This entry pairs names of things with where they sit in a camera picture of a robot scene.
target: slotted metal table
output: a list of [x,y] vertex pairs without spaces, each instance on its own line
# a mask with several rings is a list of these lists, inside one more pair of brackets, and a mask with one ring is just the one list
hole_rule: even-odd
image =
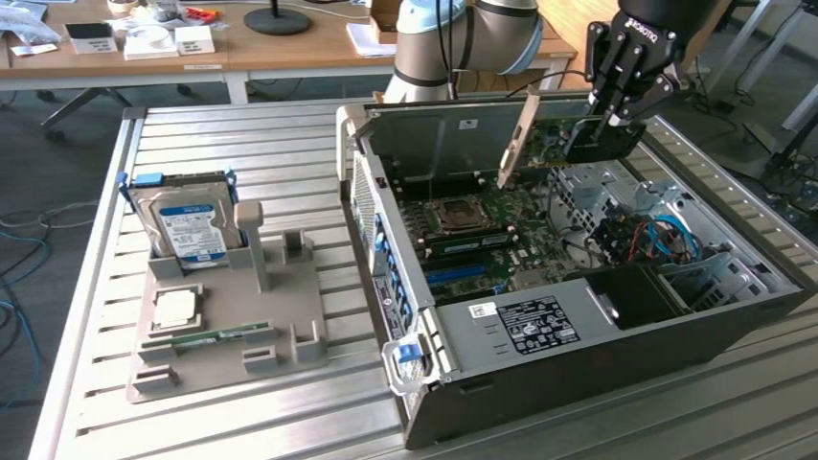
[[[334,111],[356,101],[130,111],[113,148],[30,458],[797,458],[818,450],[818,301],[703,366],[420,451],[401,425],[337,198]],[[818,253],[660,120],[651,133],[777,250],[818,278]],[[631,166],[667,176],[645,150]],[[115,172],[230,167],[261,235],[316,244],[329,364],[276,379],[129,404],[147,239]]]

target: blue hard drive label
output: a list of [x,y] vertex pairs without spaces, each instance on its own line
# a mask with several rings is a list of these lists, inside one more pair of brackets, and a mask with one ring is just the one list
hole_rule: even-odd
[[212,224],[216,217],[212,205],[162,208],[158,214],[178,259],[206,263],[225,256],[226,246],[221,230]]
[[513,348],[521,355],[579,341],[579,335],[553,296],[497,307]]

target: hard drive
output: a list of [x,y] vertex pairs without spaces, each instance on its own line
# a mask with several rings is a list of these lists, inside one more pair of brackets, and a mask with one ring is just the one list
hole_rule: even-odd
[[226,263],[226,251],[241,247],[233,221],[232,172],[139,174],[119,192],[129,200],[150,240],[154,257],[176,257],[182,268]]

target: office chair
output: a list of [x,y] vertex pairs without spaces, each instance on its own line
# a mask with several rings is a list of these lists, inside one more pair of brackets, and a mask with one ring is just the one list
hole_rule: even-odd
[[[193,90],[190,86],[186,84],[176,84],[176,92],[182,96],[190,96],[193,94]],[[127,100],[122,97],[122,95],[113,88],[85,88],[73,99],[62,105],[55,112],[50,114],[50,116],[45,119],[43,122],[39,123],[39,126],[45,130],[45,138],[50,142],[62,142],[65,140],[65,133],[58,129],[51,129],[53,125],[55,125],[59,120],[67,117],[71,113],[74,113],[79,107],[87,104],[97,96],[107,96],[110,97],[122,107],[131,107]],[[46,103],[51,103],[55,101],[53,97],[53,93],[50,91],[37,91],[37,99]]]

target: black lamp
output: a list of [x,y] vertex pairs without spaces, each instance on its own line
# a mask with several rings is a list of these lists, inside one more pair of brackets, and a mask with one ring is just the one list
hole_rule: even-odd
[[293,10],[278,10],[278,0],[269,0],[269,8],[244,15],[244,25],[265,35],[294,35],[309,29],[310,24],[305,14]]

